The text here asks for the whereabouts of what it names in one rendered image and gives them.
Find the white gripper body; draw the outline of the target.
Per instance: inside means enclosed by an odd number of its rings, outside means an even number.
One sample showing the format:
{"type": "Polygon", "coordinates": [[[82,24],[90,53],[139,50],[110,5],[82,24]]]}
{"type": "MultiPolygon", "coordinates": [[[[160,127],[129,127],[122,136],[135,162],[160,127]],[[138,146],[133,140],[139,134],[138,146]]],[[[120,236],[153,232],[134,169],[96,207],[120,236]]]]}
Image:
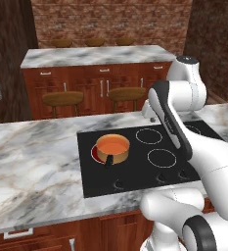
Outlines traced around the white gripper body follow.
{"type": "Polygon", "coordinates": [[[152,109],[149,100],[146,100],[144,102],[143,108],[142,108],[142,115],[145,119],[149,119],[151,123],[154,123],[157,118],[157,114],[152,109]]]}

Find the tan saucepan with orange sauce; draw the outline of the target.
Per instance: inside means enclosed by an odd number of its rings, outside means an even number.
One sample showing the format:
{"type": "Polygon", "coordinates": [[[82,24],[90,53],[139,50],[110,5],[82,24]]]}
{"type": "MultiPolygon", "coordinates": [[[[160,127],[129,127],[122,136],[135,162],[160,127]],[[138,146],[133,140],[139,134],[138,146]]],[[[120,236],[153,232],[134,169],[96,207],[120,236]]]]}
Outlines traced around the tan saucepan with orange sauce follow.
{"type": "Polygon", "coordinates": [[[97,156],[106,168],[124,162],[129,155],[129,140],[116,133],[105,134],[96,142],[97,156]]]}

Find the brown wooden stool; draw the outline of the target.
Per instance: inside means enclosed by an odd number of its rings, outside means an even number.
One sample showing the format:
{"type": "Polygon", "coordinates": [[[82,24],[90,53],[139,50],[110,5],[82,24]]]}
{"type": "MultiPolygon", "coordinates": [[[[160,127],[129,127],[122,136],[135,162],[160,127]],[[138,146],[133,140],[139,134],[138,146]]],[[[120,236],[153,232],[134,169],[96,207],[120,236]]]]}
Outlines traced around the brown wooden stool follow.
{"type": "Polygon", "coordinates": [[[51,44],[56,48],[69,48],[72,45],[71,39],[52,39],[51,44]]]}
{"type": "Polygon", "coordinates": [[[117,46],[129,46],[134,43],[134,38],[132,37],[122,37],[115,41],[117,46]]]}
{"type": "Polygon", "coordinates": [[[120,87],[109,91],[109,98],[113,101],[112,112],[116,112],[118,102],[133,102],[133,111],[137,111],[137,101],[146,94],[145,87],[120,87]]]}
{"type": "Polygon", "coordinates": [[[85,44],[88,47],[101,47],[105,43],[104,38],[89,38],[85,40],[85,44]]]}
{"type": "Polygon", "coordinates": [[[45,105],[52,107],[53,118],[57,117],[57,107],[73,106],[75,114],[78,115],[78,105],[84,100],[81,91],[51,92],[42,96],[45,105]]]}

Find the black hob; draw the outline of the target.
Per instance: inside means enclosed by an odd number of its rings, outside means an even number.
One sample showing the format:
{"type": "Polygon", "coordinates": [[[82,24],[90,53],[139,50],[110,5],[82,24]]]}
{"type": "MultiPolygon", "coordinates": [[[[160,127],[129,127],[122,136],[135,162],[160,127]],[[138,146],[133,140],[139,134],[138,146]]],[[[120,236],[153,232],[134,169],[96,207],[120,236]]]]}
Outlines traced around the black hob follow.
{"type": "Polygon", "coordinates": [[[200,179],[195,169],[177,152],[162,125],[120,128],[116,132],[129,140],[129,155],[123,163],[108,168],[99,160],[95,148],[97,139],[106,132],[89,131],[77,135],[83,195],[86,198],[200,179]],[[179,177],[182,170],[189,180],[179,177]],[[157,181],[159,174],[166,177],[167,183],[157,181]],[[123,191],[114,189],[117,179],[123,181],[123,191]]]}

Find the wooden island cupboards marble top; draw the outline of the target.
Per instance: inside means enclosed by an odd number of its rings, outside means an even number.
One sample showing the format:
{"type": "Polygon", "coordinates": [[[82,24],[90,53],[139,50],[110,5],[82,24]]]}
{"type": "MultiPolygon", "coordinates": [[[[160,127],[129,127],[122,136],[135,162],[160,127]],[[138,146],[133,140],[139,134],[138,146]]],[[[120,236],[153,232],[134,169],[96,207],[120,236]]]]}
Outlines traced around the wooden island cupboards marble top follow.
{"type": "Polygon", "coordinates": [[[52,108],[42,96],[50,92],[81,91],[77,108],[59,107],[59,118],[141,110],[143,99],[114,103],[109,91],[120,87],[149,88],[166,78],[175,56],[158,45],[30,49],[21,68],[31,116],[50,119],[52,108]]]}

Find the wooden cupboard door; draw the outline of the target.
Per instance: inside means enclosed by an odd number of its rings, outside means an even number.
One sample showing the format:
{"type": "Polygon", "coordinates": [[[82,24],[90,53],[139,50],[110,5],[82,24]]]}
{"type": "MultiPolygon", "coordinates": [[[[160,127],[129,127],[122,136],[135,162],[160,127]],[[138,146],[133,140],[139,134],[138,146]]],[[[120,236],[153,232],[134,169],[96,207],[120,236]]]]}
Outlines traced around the wooden cupboard door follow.
{"type": "Polygon", "coordinates": [[[99,220],[101,251],[140,251],[154,225],[140,210],[111,214],[99,220]]]}

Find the wooden drawer front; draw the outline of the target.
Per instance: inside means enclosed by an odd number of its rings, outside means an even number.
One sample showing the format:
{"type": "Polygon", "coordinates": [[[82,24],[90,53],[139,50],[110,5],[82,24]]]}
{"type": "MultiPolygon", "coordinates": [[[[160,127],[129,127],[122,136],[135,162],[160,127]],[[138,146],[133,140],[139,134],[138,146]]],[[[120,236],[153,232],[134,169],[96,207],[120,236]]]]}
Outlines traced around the wooden drawer front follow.
{"type": "MultiPolygon", "coordinates": [[[[27,229],[9,232],[20,232],[27,229]]],[[[51,226],[33,228],[33,235],[4,239],[0,233],[0,251],[36,251],[44,248],[51,250],[59,248],[61,251],[71,251],[69,240],[74,238],[75,251],[84,251],[81,244],[78,223],[63,223],[51,226]]]]}

